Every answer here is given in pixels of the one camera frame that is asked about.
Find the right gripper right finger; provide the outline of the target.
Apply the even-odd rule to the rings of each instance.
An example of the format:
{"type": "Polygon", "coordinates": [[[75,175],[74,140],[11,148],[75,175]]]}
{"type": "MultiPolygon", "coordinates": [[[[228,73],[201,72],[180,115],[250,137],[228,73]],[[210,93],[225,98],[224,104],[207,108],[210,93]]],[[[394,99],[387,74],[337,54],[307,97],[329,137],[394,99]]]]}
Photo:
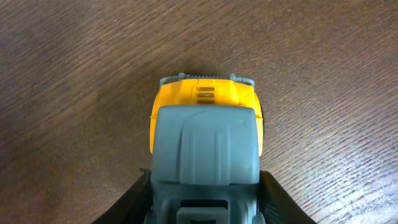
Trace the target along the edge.
{"type": "Polygon", "coordinates": [[[259,211],[271,224],[316,224],[268,171],[260,171],[259,211]]]}

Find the grey yellow toy truck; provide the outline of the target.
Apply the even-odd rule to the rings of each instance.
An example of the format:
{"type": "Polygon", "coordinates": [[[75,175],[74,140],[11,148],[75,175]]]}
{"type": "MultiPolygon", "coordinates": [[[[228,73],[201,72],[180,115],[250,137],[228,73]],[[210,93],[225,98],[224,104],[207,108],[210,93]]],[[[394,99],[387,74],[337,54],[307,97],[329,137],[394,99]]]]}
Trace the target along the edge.
{"type": "Polygon", "coordinates": [[[146,223],[264,223],[264,135],[254,80],[180,73],[160,81],[150,116],[146,223]]]}

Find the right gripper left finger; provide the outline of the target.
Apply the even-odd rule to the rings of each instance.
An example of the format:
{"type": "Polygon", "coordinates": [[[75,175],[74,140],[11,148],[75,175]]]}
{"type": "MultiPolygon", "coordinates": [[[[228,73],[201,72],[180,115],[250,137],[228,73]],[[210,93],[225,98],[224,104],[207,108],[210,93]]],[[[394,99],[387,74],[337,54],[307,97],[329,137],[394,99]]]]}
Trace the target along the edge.
{"type": "Polygon", "coordinates": [[[152,206],[151,170],[141,169],[135,183],[92,224],[143,224],[152,206]]]}

